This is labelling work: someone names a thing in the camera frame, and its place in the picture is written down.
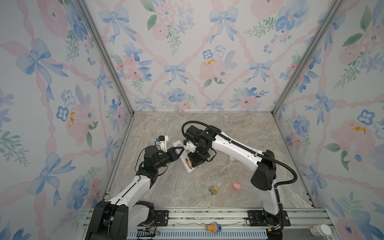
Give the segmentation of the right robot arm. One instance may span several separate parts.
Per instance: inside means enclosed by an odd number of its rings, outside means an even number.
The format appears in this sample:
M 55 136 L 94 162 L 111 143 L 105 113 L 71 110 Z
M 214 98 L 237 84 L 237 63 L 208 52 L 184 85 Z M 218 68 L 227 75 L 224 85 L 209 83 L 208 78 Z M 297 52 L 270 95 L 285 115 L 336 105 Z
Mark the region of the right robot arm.
M 200 123 L 206 127 L 204 130 L 195 126 L 190 126 L 184 130 L 187 124 L 192 123 L 193 121 L 188 121 L 182 126 L 182 134 L 185 137 L 184 145 L 189 151 L 188 158 L 191 161 L 191 166 L 195 168 L 205 162 L 212 161 L 214 157 L 209 153 L 212 150 L 214 153 L 223 152 L 249 167 L 254 172 L 251 178 L 252 185 L 262 191 L 262 216 L 265 218 L 265 224 L 271 226 L 271 232 L 282 231 L 286 218 L 278 186 L 294 183 L 297 180 L 295 171 L 288 165 L 277 161 L 273 152 L 254 150 L 233 140 L 214 126 Z M 293 179 L 277 182 L 277 165 L 289 170 L 293 174 Z

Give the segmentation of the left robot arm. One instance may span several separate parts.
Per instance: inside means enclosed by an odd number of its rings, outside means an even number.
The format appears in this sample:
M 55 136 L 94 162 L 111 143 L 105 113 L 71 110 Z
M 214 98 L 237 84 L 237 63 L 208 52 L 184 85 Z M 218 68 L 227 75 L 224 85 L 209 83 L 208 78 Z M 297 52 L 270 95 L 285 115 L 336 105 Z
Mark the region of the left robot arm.
M 125 240 L 140 224 L 154 223 L 154 204 L 140 198 L 156 182 L 159 169 L 178 160 L 184 148 L 172 147 L 164 152 L 158 146 L 148 146 L 143 152 L 144 161 L 133 181 L 117 196 L 99 202 L 94 208 L 86 240 Z

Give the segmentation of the white remote control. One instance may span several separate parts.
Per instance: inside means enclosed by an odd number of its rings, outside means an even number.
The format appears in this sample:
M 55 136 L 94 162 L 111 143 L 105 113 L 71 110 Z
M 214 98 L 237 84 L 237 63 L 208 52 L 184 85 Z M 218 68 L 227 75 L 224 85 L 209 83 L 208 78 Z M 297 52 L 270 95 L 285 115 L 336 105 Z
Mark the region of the white remote control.
M 184 145 L 183 145 L 182 141 L 178 140 L 178 141 L 173 143 L 173 147 L 184 147 Z M 183 166 L 186 169 L 187 173 L 191 173 L 191 172 L 194 171 L 195 168 L 192 167 L 192 169 L 189 169 L 187 164 L 186 164 L 186 160 L 189 160 L 188 153 L 190 153 L 190 151 L 184 150 L 184 152 L 182 153 L 181 157 L 178 160 L 183 164 Z

